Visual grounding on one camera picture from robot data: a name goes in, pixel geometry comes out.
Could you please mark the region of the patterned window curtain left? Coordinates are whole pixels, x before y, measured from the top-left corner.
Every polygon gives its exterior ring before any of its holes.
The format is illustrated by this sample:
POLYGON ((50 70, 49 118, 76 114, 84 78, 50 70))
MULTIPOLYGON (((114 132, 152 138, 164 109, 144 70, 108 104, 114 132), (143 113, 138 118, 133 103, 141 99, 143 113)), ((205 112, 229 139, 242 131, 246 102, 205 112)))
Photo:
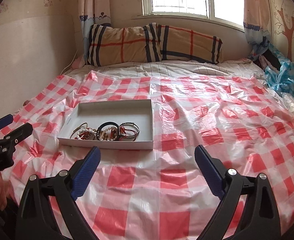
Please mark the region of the patterned window curtain left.
POLYGON ((78 0, 78 7, 84 56, 86 56, 91 26, 94 24, 111 26, 110 0, 78 0))

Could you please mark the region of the patterned window curtain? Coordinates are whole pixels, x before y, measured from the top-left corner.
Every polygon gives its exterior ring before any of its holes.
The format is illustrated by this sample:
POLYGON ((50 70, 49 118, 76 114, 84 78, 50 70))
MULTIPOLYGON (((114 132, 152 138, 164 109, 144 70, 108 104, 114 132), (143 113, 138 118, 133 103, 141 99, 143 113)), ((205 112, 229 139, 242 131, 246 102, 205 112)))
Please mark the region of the patterned window curtain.
POLYGON ((111 26, 110 0, 78 0, 78 7, 84 56, 86 56, 91 26, 94 24, 111 26))
POLYGON ((249 58, 256 61, 271 42, 271 12, 269 0, 244 0, 244 33, 252 46, 249 58))

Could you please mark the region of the engraved silver bangle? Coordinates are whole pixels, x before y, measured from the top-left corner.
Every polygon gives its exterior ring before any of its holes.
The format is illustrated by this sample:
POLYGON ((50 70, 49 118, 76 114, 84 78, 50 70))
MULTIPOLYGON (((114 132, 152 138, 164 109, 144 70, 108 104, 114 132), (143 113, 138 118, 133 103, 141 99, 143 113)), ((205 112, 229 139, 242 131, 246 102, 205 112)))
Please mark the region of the engraved silver bangle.
POLYGON ((120 140, 135 141, 140 134, 140 129, 134 122, 124 122, 119 128, 120 140))

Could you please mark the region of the white grid bed sheet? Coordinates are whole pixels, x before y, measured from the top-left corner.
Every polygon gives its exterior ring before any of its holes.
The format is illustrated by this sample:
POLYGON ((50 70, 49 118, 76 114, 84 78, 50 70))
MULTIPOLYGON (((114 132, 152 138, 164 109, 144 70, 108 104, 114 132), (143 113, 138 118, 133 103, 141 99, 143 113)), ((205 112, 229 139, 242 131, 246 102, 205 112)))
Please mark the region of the white grid bed sheet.
POLYGON ((219 64, 199 63, 196 61, 166 60, 153 63, 127 62, 106 67, 84 65, 65 72, 68 76, 82 76, 95 71, 114 78, 123 77, 183 77, 193 75, 233 76, 264 81, 264 71, 249 59, 225 61, 219 64))

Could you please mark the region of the blue plastic bag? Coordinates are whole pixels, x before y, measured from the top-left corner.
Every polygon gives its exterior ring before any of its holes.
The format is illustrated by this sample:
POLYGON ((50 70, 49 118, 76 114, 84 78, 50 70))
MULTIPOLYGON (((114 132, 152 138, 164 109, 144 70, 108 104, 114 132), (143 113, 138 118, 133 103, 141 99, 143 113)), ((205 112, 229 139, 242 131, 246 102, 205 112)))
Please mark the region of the blue plastic bag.
POLYGON ((271 43, 268 49, 280 63, 280 70, 277 72, 271 66, 264 70, 268 86, 279 95, 288 93, 294 97, 294 62, 286 58, 271 43))

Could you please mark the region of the tan plaid pillow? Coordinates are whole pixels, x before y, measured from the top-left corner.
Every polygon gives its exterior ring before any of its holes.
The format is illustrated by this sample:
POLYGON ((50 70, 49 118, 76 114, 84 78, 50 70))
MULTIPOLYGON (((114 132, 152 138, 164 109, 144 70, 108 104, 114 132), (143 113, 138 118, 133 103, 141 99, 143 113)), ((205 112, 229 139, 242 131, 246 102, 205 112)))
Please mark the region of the tan plaid pillow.
POLYGON ((166 60, 218 64, 222 45, 219 37, 158 23, 120 29, 94 24, 84 56, 95 67, 166 60))

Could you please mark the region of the white shallow cardboard tray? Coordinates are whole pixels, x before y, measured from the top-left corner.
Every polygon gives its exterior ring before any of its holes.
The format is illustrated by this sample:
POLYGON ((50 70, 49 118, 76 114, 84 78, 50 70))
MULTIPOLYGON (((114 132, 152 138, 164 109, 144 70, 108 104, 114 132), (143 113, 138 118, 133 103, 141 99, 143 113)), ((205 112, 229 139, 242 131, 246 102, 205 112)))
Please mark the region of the white shallow cardboard tray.
POLYGON ((62 145, 76 147, 93 147, 109 150, 152 150, 154 138, 153 109, 150 99, 97 101, 80 103, 65 121, 57 138, 62 145), (110 135, 110 128, 118 129, 124 122, 134 122, 140 129, 135 141, 81 140, 80 133, 101 128, 110 135))

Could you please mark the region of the patterned window curtain right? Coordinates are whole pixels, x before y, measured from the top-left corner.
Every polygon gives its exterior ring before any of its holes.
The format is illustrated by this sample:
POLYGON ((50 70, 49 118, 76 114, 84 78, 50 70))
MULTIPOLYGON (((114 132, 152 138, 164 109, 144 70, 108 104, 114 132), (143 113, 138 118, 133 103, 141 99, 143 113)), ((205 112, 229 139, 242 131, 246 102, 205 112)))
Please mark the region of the patterned window curtain right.
POLYGON ((249 58, 256 61, 271 42, 271 12, 269 0, 244 0, 244 33, 252 46, 249 58))

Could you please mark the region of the red white checkered plastic sheet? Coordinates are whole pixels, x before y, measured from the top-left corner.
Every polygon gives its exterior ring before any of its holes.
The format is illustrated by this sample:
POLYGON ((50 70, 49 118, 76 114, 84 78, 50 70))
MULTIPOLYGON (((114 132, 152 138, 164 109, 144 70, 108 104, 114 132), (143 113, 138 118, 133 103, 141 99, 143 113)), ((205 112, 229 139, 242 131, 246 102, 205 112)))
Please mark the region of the red white checkered plastic sheet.
POLYGON ((14 116, 0 139, 25 122, 14 166, 3 171, 19 202, 32 174, 51 177, 82 158, 84 148, 59 145, 70 114, 85 102, 143 100, 153 104, 151 151, 101 153, 77 203, 100 239, 195 239, 219 199, 194 159, 203 145, 227 168, 265 173, 278 205, 281 230, 294 223, 294 116, 255 78, 187 76, 114 78, 98 72, 61 75, 14 116))

